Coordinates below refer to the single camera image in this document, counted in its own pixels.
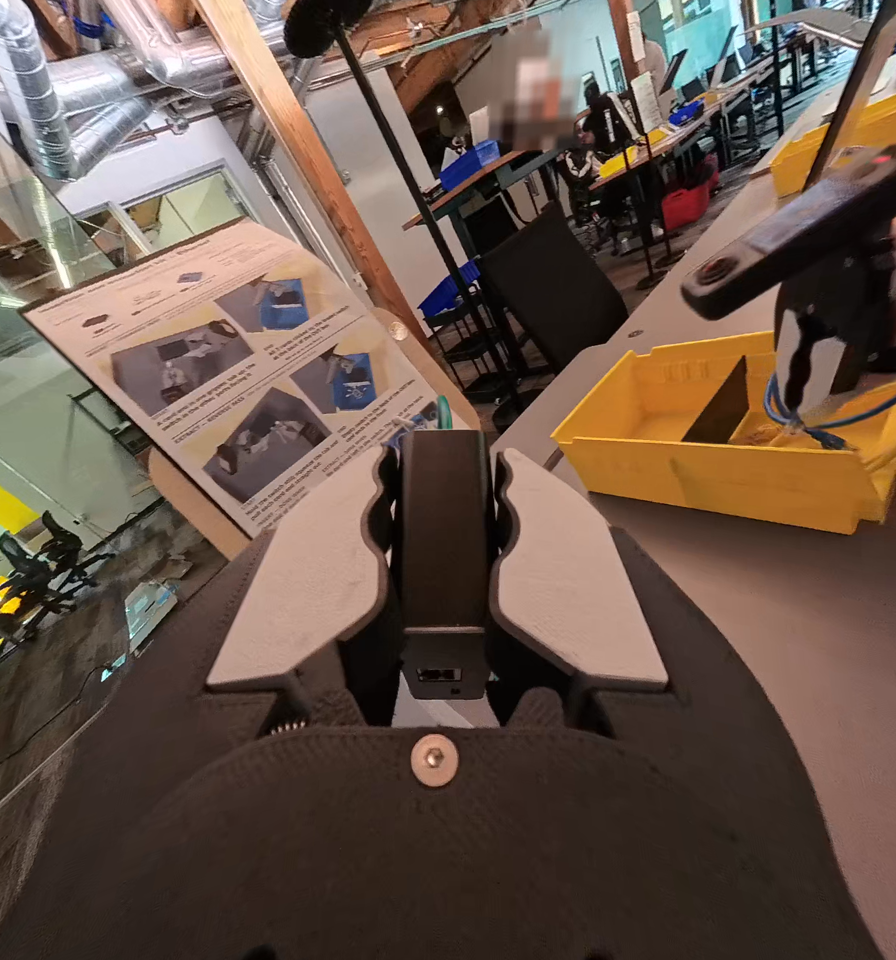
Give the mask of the black office chair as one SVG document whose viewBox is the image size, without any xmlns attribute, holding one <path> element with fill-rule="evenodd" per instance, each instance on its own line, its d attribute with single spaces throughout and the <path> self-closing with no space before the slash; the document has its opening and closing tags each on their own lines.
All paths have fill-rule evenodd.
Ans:
<svg viewBox="0 0 896 960">
<path fill-rule="evenodd" d="M 621 293 L 556 201 L 481 255 L 478 272 L 491 306 L 511 314 L 556 377 L 586 350 L 605 345 L 629 318 Z"/>
</svg>

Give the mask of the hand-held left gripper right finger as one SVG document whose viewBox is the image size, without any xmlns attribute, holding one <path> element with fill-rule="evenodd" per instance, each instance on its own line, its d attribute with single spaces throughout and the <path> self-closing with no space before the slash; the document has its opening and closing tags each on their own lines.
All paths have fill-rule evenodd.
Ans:
<svg viewBox="0 0 896 960">
<path fill-rule="evenodd" d="M 495 622 L 573 680 L 663 690 L 669 673 L 610 523 L 516 449 L 495 466 L 498 518 L 509 529 L 489 588 Z"/>
</svg>

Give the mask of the black network switch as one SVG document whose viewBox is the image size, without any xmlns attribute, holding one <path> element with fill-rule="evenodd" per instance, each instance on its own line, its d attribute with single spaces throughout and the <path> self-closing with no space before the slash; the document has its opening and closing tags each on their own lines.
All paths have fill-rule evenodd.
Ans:
<svg viewBox="0 0 896 960">
<path fill-rule="evenodd" d="M 400 469 L 391 560 L 403 675 L 415 699 L 478 701 L 497 555 L 486 440 L 471 429 L 413 432 Z"/>
</svg>

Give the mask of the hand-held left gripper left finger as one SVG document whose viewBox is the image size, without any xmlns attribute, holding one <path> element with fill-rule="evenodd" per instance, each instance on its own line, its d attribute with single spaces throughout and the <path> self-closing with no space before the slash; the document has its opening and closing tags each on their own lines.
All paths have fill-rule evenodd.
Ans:
<svg viewBox="0 0 896 960">
<path fill-rule="evenodd" d="M 389 593 L 389 446 L 358 455 L 280 520 L 214 660 L 210 690 L 273 690 L 376 619 Z"/>
</svg>

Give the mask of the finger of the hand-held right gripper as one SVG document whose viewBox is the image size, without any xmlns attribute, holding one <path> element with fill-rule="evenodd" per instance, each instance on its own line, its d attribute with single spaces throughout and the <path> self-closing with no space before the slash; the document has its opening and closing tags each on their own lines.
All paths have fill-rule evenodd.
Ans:
<svg viewBox="0 0 896 960">
<path fill-rule="evenodd" d="M 802 342 L 796 352 L 796 414 L 802 421 L 825 421 L 843 404 L 850 388 L 836 385 L 848 346 L 837 337 Z"/>
<path fill-rule="evenodd" d="M 778 327 L 778 390 L 786 409 L 799 409 L 812 375 L 815 318 L 784 309 Z"/>
</svg>

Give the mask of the wooden top desk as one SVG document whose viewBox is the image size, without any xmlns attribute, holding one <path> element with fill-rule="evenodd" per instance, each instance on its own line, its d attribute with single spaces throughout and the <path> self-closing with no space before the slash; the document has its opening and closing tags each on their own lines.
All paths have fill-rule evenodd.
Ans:
<svg viewBox="0 0 896 960">
<path fill-rule="evenodd" d="M 489 253 L 519 227 L 508 189 L 539 172 L 547 199 L 560 203 L 556 150 L 513 150 L 493 160 L 430 204 L 436 221 L 448 218 L 467 259 Z"/>
</svg>

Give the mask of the cluster of silver ducts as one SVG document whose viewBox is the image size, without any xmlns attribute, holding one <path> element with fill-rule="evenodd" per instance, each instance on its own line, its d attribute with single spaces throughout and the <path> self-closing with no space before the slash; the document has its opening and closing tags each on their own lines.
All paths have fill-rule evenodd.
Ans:
<svg viewBox="0 0 896 960">
<path fill-rule="evenodd" d="M 213 28 L 178 32 L 157 2 L 98 5 L 121 43 L 51 63 L 33 10 L 0 1 L 0 106 L 30 165 L 56 182 L 88 174 L 154 111 L 241 86 L 234 44 Z"/>
</svg>

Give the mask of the blue plastic bin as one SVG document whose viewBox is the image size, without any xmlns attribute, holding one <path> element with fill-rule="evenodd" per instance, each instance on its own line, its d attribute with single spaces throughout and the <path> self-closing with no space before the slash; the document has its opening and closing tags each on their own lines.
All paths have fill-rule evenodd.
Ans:
<svg viewBox="0 0 896 960">
<path fill-rule="evenodd" d="M 460 265 L 458 270 L 467 288 L 472 287 L 477 282 L 479 270 L 476 259 L 471 259 Z M 421 301 L 418 309 L 424 317 L 433 318 L 446 310 L 453 309 L 460 297 L 461 294 L 457 284 L 454 282 L 454 278 L 448 274 L 433 288 L 430 294 Z"/>
<path fill-rule="evenodd" d="M 451 192 L 501 156 L 498 141 L 483 140 L 446 165 L 440 172 L 439 181 L 446 192 Z"/>
</svg>

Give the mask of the grey slanted board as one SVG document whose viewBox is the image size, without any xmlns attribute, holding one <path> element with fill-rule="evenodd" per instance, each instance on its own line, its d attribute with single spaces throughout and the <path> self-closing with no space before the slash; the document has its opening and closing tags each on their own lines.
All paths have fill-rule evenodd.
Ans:
<svg viewBox="0 0 896 960">
<path fill-rule="evenodd" d="M 825 138 L 807 174 L 803 192 L 807 192 L 823 179 L 843 151 L 853 144 L 855 129 L 869 102 L 875 82 L 892 56 L 895 46 L 896 1 L 884 1 L 868 27 Z"/>
</svg>

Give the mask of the dark bin divider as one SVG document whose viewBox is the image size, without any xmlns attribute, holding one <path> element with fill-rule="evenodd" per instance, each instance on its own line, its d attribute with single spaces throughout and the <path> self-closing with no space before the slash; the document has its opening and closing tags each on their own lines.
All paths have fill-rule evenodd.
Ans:
<svg viewBox="0 0 896 960">
<path fill-rule="evenodd" d="M 729 445 L 749 411 L 748 365 L 739 358 L 729 376 L 694 420 L 683 443 Z"/>
</svg>

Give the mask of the printed instruction poster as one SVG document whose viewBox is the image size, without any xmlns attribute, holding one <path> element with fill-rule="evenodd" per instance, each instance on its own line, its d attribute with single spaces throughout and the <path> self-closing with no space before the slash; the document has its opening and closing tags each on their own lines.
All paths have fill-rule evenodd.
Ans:
<svg viewBox="0 0 896 960">
<path fill-rule="evenodd" d="M 23 306 L 150 440 L 157 491 L 231 560 L 362 452 L 478 414 L 412 330 L 239 219 Z"/>
</svg>

